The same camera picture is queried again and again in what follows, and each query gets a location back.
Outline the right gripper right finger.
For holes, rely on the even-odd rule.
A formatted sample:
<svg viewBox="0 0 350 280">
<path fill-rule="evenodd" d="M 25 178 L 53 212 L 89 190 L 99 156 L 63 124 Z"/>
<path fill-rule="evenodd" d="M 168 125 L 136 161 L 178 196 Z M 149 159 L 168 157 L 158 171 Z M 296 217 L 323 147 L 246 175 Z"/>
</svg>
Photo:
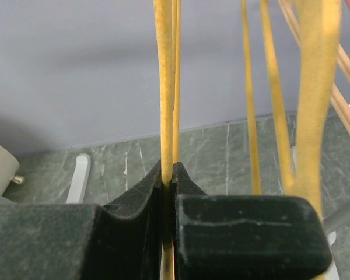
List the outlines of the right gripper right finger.
<svg viewBox="0 0 350 280">
<path fill-rule="evenodd" d="M 207 195 L 180 162 L 171 184 L 176 279 L 314 279 L 332 263 L 303 198 Z"/>
</svg>

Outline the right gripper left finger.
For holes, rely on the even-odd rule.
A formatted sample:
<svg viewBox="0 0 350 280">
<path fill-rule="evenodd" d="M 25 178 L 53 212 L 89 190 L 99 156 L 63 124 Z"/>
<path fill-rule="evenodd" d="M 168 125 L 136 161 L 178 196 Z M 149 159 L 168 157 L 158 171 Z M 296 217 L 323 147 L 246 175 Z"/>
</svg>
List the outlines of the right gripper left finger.
<svg viewBox="0 0 350 280">
<path fill-rule="evenodd" d="M 0 204 L 0 279 L 159 279 L 160 164 L 97 204 Z"/>
</svg>

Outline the beige plastic hanger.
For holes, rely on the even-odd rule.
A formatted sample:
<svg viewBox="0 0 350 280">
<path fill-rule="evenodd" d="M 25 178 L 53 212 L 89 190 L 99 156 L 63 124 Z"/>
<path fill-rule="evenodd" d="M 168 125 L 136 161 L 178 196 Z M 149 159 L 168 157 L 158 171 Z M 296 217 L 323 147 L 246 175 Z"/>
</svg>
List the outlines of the beige plastic hanger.
<svg viewBox="0 0 350 280">
<path fill-rule="evenodd" d="M 278 3 L 297 44 L 300 45 L 299 23 L 292 10 L 294 1 L 278 1 Z M 350 84 L 350 59 L 340 44 L 337 62 Z M 333 84 L 330 102 L 350 136 L 350 108 L 336 84 Z"/>
</svg>

